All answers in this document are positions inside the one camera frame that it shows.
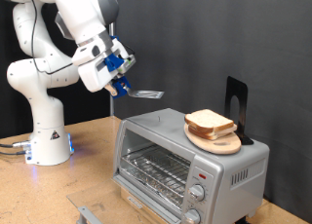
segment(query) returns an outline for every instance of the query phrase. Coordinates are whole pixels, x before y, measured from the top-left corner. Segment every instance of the blue gripper part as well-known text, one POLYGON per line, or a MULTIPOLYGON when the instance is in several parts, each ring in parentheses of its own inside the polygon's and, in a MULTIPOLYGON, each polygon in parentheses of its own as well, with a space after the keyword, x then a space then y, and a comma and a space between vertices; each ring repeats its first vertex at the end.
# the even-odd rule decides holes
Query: blue gripper part
POLYGON ((117 90, 118 95, 113 96, 113 99, 116 99, 118 97, 121 97, 121 96, 127 94, 127 91, 124 89, 124 86, 122 84, 126 85, 128 88, 131 87, 126 76, 123 76, 117 80, 114 80, 113 81, 113 87, 115 87, 115 89, 117 90))
POLYGON ((115 54, 111 54, 104 61, 107 65, 107 69, 109 72, 118 69, 118 67, 120 67, 125 62, 123 59, 119 58, 115 54))
POLYGON ((112 39, 112 40, 114 40, 115 38, 119 41, 119 36, 110 36, 110 38, 112 39))

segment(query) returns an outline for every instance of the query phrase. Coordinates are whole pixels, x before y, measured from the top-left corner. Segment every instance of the oven rack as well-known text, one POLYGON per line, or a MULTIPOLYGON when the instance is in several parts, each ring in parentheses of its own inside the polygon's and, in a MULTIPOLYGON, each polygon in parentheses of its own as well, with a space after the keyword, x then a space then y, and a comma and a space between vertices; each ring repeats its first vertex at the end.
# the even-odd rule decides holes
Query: oven rack
POLYGON ((130 175, 144 181, 181 207, 190 162, 159 145, 126 155, 122 159, 133 166, 126 169, 130 175))

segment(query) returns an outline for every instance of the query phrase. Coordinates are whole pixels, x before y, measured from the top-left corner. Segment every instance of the oven knob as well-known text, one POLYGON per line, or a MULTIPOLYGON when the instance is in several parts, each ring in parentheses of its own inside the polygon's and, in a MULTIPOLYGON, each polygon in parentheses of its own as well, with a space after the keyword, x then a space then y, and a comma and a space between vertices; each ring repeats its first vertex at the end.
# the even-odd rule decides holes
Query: oven knob
POLYGON ((189 209, 182 216, 182 224, 198 224, 201 221, 201 216, 195 209, 189 209))
POLYGON ((204 188, 201 185, 194 185, 193 187, 189 188, 188 194, 197 202, 203 201, 205 197, 204 188))

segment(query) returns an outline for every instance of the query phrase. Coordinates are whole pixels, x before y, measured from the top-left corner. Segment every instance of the robot logo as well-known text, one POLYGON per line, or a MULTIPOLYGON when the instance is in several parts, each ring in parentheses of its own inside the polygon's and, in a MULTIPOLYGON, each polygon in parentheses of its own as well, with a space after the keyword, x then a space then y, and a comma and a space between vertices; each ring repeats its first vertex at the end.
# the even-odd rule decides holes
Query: robot logo
POLYGON ((59 138, 59 134, 57 133, 57 131, 54 131, 52 136, 51 136, 51 140, 57 139, 57 138, 59 138))

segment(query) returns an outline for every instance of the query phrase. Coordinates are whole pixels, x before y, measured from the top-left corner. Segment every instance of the black background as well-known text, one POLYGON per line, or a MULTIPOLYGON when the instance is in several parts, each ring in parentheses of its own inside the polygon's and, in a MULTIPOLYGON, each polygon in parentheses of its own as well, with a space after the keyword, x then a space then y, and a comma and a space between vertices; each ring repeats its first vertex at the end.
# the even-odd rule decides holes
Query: black background
POLYGON ((136 51, 128 80, 166 93, 117 99, 116 116, 223 114, 227 76, 243 81, 246 133, 270 147, 265 196, 312 223, 312 0, 118 1, 117 35, 136 51))
MULTIPOLYGON (((29 58, 20 49, 14 30, 12 12, 16 4, 0 1, 0 138, 32 132, 32 116, 26 98, 15 91, 7 81, 7 68, 11 62, 29 58)), ((66 55, 73 56, 74 41, 62 38, 55 24, 57 7, 45 5, 43 18, 55 45, 66 55)), ((106 90, 90 93, 81 80, 64 88, 50 89, 48 94, 61 100, 65 124, 75 124, 109 115, 109 94, 106 90)))

